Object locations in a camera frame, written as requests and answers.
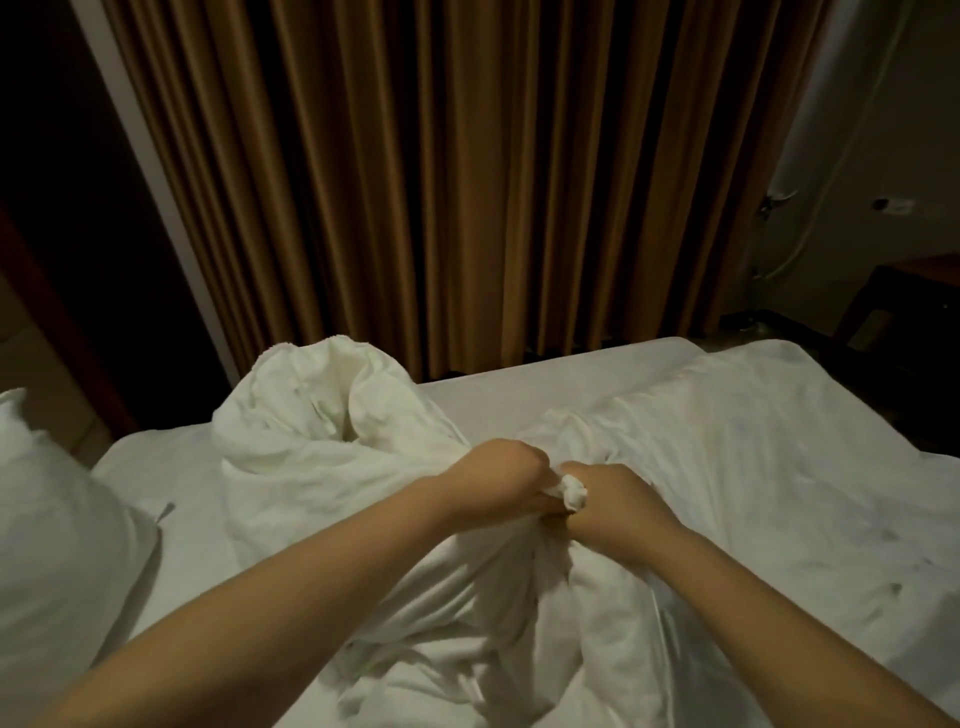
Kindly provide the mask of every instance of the curtain fold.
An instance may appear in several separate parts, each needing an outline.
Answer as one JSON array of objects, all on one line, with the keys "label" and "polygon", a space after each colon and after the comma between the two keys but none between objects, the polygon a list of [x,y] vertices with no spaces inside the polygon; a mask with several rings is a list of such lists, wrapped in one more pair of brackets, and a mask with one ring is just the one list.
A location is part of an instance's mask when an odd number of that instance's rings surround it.
[{"label": "curtain fold", "polygon": [[241,370],[710,330],[828,0],[106,0]]}]

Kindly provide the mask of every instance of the wooden furniture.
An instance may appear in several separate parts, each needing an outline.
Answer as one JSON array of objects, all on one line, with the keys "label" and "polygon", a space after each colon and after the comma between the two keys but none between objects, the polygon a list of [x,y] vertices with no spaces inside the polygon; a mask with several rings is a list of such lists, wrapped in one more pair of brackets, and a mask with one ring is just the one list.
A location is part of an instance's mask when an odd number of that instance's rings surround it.
[{"label": "wooden furniture", "polygon": [[955,336],[960,332],[960,253],[876,266],[847,307],[828,352],[846,347],[874,310],[921,318]]}]

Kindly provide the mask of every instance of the mattress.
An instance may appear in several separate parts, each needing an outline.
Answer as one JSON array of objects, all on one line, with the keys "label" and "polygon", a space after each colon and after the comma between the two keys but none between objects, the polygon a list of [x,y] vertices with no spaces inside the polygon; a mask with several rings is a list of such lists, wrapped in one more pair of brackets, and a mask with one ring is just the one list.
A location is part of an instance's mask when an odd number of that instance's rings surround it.
[{"label": "mattress", "polygon": [[[702,354],[681,338],[550,359],[421,385],[473,444],[510,437],[557,406],[583,407],[668,375]],[[115,443],[94,474],[123,499],[157,510],[158,552],[131,594],[105,652],[239,571],[225,530],[224,483],[210,425],[138,432]],[[281,728],[335,724],[335,698],[318,684]]]}]

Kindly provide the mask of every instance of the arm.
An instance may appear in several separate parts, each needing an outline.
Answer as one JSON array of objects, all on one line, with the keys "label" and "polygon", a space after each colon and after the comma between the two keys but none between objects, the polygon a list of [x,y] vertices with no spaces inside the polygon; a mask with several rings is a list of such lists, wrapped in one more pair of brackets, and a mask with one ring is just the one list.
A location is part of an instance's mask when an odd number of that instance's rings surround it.
[{"label": "arm", "polygon": [[273,725],[397,581],[448,536],[563,505],[546,455],[491,440],[180,607],[36,728]]},{"label": "arm", "polygon": [[628,468],[567,463],[564,470],[587,487],[587,506],[555,527],[624,566],[649,568],[686,599],[778,728],[958,725],[683,527]]}]

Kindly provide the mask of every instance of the white blanket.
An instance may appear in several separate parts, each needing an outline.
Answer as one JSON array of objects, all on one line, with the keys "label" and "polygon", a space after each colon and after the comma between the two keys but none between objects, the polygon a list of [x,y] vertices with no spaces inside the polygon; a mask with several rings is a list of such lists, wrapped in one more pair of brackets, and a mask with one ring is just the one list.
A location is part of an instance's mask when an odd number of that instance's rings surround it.
[{"label": "white blanket", "polygon": [[[213,433],[244,566],[467,449],[393,359],[346,337],[264,353]],[[626,463],[687,524],[882,661],[908,653],[960,587],[957,461],[917,452],[793,345],[705,355],[649,390],[551,411],[523,439],[554,463]],[[356,726],[756,715],[662,585],[529,520],[435,548],[335,667]],[[704,685],[726,705],[698,699]]]}]

